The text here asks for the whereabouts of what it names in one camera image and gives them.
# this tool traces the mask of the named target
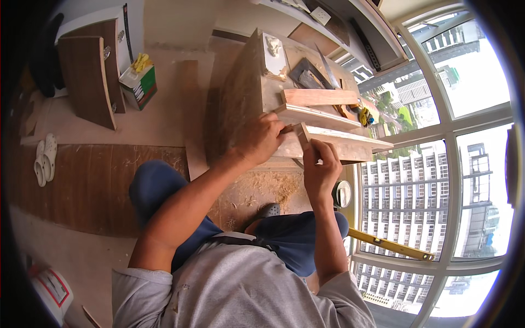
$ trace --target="glass pane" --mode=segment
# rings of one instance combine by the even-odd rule
[[[439,261],[448,216],[448,163],[442,140],[374,154],[361,163],[361,230],[436,255]],[[360,250],[403,257],[360,242]]]
[[[463,327],[469,316],[478,312],[498,272],[478,276],[448,277],[445,288],[423,327]]]
[[[406,42],[398,37],[411,61],[408,65],[379,77],[356,59],[342,65],[354,74],[363,104],[375,119],[370,126],[370,137],[375,139],[440,122],[423,73]]]
[[[446,17],[439,23],[454,19],[454,15]],[[412,34],[417,37],[420,31]],[[499,60],[475,20],[424,41],[422,46],[445,86],[454,117],[509,101],[507,80]]]
[[[505,145],[512,124],[456,138],[463,194],[455,257],[504,255],[513,209],[507,204]]]
[[[378,327],[410,327],[426,299],[434,276],[355,263],[361,295]]]

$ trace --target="building facade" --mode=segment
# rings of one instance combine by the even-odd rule
[[[449,177],[445,144],[420,145],[421,153],[361,164],[363,212],[361,230],[435,254],[439,261],[448,218]],[[455,256],[494,255],[491,233],[499,216],[490,202],[488,154],[483,144],[468,147],[469,170],[464,181],[463,239]],[[405,256],[361,242],[360,250],[385,256]],[[356,278],[364,299],[389,308],[417,313],[433,276],[385,270],[359,264]]]

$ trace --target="paint can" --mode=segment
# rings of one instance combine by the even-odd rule
[[[352,200],[352,187],[346,180],[337,180],[332,189],[333,207],[344,208]]]

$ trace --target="sawdust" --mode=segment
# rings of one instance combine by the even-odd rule
[[[245,195],[239,205],[265,205],[276,202],[289,209],[293,195],[306,196],[302,172],[247,172],[233,184],[239,195]]]

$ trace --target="electrical outlet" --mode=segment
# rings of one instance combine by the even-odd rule
[[[321,23],[323,26],[326,25],[328,23],[328,21],[330,20],[330,18],[332,18],[330,15],[328,15],[327,12],[325,12],[321,7],[317,7],[316,9],[314,9],[311,13],[310,13],[310,16],[313,17],[313,19],[315,19],[316,21],[318,21],[319,23]]]

